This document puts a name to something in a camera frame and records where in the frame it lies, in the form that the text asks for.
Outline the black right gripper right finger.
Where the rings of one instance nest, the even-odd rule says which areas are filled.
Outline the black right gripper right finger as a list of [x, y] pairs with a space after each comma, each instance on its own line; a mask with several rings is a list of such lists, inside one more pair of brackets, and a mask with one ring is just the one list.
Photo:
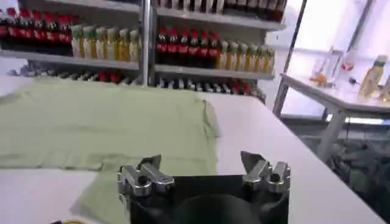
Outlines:
[[285, 193], [291, 185], [291, 168], [279, 161], [274, 166], [260, 154], [241, 151], [241, 161], [247, 172], [243, 185], [252, 191], [264, 189], [272, 193]]

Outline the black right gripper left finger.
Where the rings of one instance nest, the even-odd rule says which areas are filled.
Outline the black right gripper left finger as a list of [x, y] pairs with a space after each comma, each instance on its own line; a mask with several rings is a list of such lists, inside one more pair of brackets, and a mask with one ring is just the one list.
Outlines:
[[163, 174], [159, 168], [161, 155], [143, 158], [136, 166], [121, 166], [117, 172], [118, 193], [148, 197], [153, 192], [168, 193], [174, 186], [172, 176]]

